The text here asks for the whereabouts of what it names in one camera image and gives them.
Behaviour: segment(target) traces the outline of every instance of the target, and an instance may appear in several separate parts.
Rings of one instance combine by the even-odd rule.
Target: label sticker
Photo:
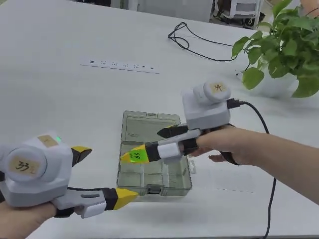
[[[40,167],[40,163],[21,157],[14,157],[9,164],[9,171],[23,175],[35,175]]]
[[[39,136],[38,139],[44,144],[45,147],[50,148],[53,146],[57,146],[58,143],[49,135]]]
[[[227,87],[221,82],[210,84],[210,88],[213,93],[220,93],[220,92],[227,91]]]
[[[146,163],[149,161],[148,154],[145,149],[136,149],[130,151],[131,163]]]

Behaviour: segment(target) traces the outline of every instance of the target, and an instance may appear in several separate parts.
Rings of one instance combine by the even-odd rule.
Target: table surface
[[[0,143],[20,142],[53,129],[70,145],[94,151],[72,172],[75,187],[115,187],[123,111],[178,114],[180,92],[207,80],[225,81],[233,96],[252,102],[271,133],[319,146],[318,96],[252,96],[235,77],[245,56],[212,62],[167,39],[180,19],[66,0],[9,0],[0,7]],[[250,30],[187,21],[201,36],[233,44]],[[231,48],[190,37],[192,49],[228,59]],[[80,66],[82,59],[152,64],[160,74]],[[249,108],[232,123],[263,131]],[[267,225],[272,177],[249,166],[195,160],[193,189],[174,203],[131,203],[81,219],[52,219],[31,239],[261,236]],[[319,207],[279,183],[270,235],[319,235]]]

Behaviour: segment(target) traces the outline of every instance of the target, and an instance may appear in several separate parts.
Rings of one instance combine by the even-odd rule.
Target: human hand
[[[0,238],[25,239],[55,214],[56,208],[51,203],[30,208],[13,208],[6,202],[0,203]]]
[[[257,133],[232,126],[226,126],[197,139],[199,149],[191,154],[197,157],[212,150],[231,152],[236,163],[240,165],[255,165],[255,149],[265,134]],[[214,162],[224,162],[222,155],[209,156]]]

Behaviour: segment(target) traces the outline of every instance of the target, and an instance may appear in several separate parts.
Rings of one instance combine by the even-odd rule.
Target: power strip
[[[159,72],[156,71],[153,66],[137,63],[123,63],[119,61],[89,59],[80,65],[159,74]]]

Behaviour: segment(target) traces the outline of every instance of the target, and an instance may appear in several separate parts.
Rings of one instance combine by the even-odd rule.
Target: plant pot
[[[253,95],[264,96],[268,98],[281,98],[291,96],[292,92],[289,90],[294,83],[297,83],[297,79],[294,75],[288,73],[284,77],[273,79],[269,75],[268,69],[263,70],[264,79],[253,89],[247,90]],[[242,81],[243,72],[239,72],[237,77]]]

